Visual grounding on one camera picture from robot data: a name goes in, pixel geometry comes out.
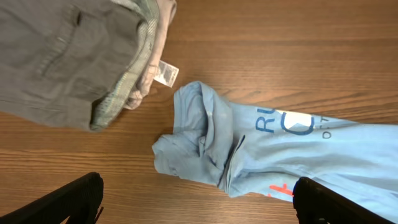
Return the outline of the light blue t-shirt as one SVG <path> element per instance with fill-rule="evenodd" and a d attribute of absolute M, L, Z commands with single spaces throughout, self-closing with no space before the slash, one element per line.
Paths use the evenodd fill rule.
<path fill-rule="evenodd" d="M 397 221 L 397 126 L 363 124 L 220 97 L 202 82 L 174 94 L 174 130 L 152 147 L 161 174 L 215 185 L 230 197 L 285 201 L 309 177 Z"/>

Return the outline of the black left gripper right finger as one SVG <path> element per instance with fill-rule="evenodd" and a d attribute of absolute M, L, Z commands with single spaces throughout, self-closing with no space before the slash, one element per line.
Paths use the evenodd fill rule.
<path fill-rule="evenodd" d="M 308 177 L 296 182 L 293 207 L 300 224 L 393 224 Z"/>

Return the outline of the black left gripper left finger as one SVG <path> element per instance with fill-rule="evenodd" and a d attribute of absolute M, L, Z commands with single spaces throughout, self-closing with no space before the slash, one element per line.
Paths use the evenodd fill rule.
<path fill-rule="evenodd" d="M 95 224 L 103 211 L 104 181 L 90 172 L 1 217 L 3 224 Z"/>

